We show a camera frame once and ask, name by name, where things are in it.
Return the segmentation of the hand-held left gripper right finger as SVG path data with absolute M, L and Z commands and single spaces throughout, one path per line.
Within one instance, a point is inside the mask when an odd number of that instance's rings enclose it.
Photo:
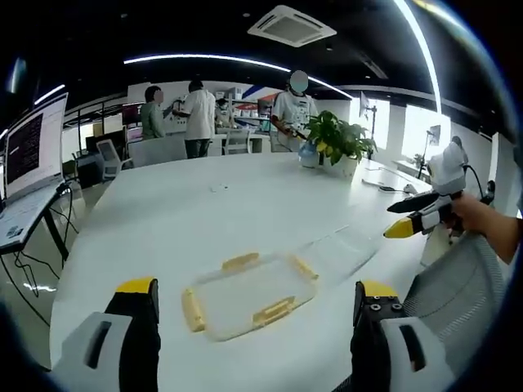
M 445 349 L 395 290 L 372 280 L 355 284 L 351 338 L 352 391 L 445 391 L 454 381 Z

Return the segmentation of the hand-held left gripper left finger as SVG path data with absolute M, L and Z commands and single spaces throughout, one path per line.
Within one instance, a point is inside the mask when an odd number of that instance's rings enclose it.
M 62 391 L 156 391 L 159 351 L 158 279 L 133 279 L 67 336 L 51 377 Z

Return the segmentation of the person's right hand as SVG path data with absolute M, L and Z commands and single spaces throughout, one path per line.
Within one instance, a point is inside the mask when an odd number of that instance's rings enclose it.
M 462 193 L 460 197 L 453 200 L 452 214 L 445 225 L 448 229 L 455 229 L 458 222 L 461 222 L 464 231 L 485 235 L 490 213 L 489 206 L 471 194 Z

